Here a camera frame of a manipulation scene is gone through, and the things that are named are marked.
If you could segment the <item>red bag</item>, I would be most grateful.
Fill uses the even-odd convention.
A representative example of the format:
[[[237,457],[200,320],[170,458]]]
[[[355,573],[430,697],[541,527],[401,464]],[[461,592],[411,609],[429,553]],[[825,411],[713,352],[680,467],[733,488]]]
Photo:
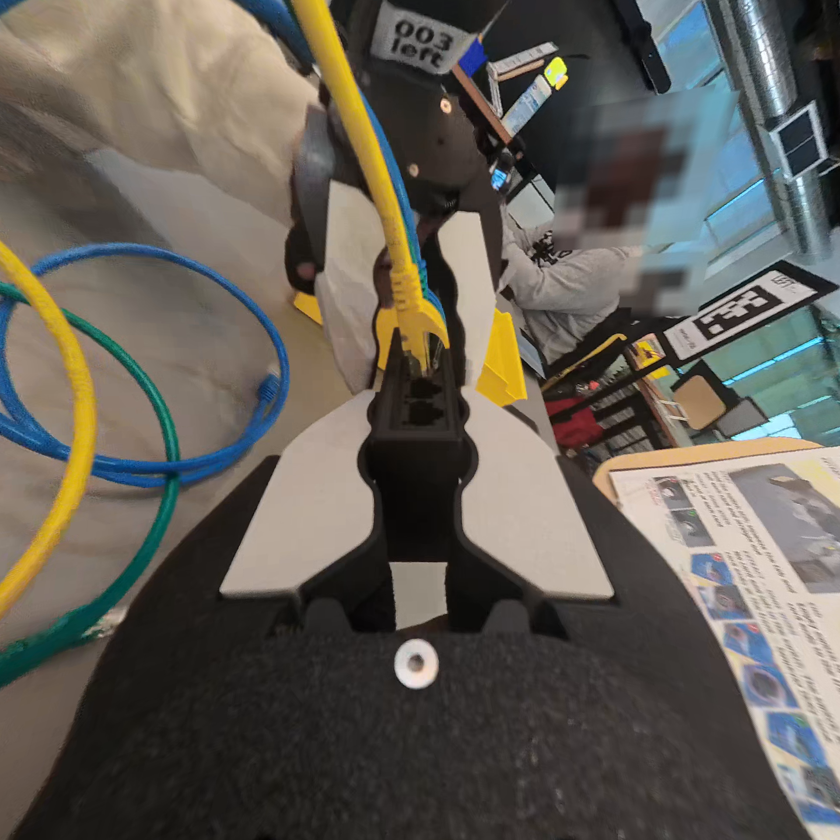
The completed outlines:
[[[545,402],[554,440],[561,450],[580,450],[597,445],[602,441],[604,429],[595,420],[590,407],[574,412],[571,418],[565,421],[553,419],[555,414],[571,409],[583,401],[582,396],[575,395]]]

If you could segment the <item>yellow plastic bin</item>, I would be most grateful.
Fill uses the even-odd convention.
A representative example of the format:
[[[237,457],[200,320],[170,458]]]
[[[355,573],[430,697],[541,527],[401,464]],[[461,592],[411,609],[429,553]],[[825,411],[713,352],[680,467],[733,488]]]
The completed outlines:
[[[375,336],[379,343],[377,368],[383,371],[391,345],[392,332],[397,327],[393,309],[379,310],[374,320]],[[527,398],[527,387],[518,347],[518,332],[512,315],[496,309],[484,366],[476,384],[478,393],[493,403],[505,407]]]

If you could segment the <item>printed instruction sheet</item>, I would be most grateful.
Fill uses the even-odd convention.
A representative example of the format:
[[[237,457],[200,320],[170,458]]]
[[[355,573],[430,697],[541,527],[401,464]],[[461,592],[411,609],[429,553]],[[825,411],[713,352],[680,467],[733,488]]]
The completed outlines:
[[[838,447],[610,477],[703,613],[810,838],[839,827],[838,479]]]

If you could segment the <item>black network switch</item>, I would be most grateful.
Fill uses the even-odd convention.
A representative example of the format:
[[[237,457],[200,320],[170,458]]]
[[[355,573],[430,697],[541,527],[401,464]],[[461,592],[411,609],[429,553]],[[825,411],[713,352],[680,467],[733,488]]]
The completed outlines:
[[[367,413],[371,433],[363,446],[364,464],[391,564],[446,563],[452,550],[455,494],[470,455],[466,402],[450,356],[439,349],[437,368],[415,375],[394,329]]]

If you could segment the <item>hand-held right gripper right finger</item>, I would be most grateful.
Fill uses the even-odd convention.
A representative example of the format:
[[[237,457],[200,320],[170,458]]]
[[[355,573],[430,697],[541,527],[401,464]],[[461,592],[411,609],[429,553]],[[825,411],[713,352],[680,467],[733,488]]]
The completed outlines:
[[[468,458],[446,570],[451,629],[477,633],[513,602],[532,629],[558,633],[555,606],[609,605],[614,586],[553,449],[527,417],[471,387],[460,395]]]

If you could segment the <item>black-framed tag sign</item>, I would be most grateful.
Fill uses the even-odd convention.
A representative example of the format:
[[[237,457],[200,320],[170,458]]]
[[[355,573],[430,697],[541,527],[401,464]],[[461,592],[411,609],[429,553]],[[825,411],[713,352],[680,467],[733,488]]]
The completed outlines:
[[[663,331],[665,362],[679,368],[838,291],[837,283],[780,260]]]

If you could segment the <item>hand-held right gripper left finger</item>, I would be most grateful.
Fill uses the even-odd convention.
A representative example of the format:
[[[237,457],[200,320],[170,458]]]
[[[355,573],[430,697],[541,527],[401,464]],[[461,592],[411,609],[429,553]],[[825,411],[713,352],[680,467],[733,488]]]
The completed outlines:
[[[339,603],[353,629],[393,631],[396,604],[380,493],[362,449],[373,391],[293,439],[279,457],[220,584],[226,600],[276,599],[302,618]]]

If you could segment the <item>person's left forearm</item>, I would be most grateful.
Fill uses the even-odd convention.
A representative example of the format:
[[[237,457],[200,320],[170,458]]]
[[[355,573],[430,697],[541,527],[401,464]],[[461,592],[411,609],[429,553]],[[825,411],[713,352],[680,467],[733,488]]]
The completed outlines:
[[[2,105],[49,144],[185,172],[286,227],[315,87],[228,1],[32,1],[2,13]]]

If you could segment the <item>black-framed wooden chair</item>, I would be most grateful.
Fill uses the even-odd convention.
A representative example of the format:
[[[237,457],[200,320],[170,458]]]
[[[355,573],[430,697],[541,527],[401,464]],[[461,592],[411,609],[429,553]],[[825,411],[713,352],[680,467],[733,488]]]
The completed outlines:
[[[740,396],[706,365],[695,364],[672,388],[690,430],[725,439],[762,426],[769,417],[750,396]]]

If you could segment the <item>silver ventilation duct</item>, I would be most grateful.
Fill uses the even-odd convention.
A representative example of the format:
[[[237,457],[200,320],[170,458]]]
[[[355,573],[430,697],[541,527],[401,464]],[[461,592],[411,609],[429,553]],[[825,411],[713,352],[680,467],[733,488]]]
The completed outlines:
[[[781,11],[771,1],[721,2],[752,95],[764,152],[780,193],[794,252],[810,265],[833,246],[820,168],[829,161],[820,113],[797,86]]]

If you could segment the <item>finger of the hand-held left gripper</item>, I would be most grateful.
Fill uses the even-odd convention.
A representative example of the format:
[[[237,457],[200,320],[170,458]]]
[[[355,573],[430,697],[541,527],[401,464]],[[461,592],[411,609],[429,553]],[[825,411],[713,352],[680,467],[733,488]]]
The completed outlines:
[[[335,364],[351,394],[369,389],[375,378],[380,302],[374,267],[384,247],[375,205],[356,187],[332,181],[323,271],[315,290]]]
[[[457,356],[463,385],[474,389],[484,367],[497,306],[480,216],[458,211],[437,231],[437,243],[452,277],[446,316],[450,348]]]

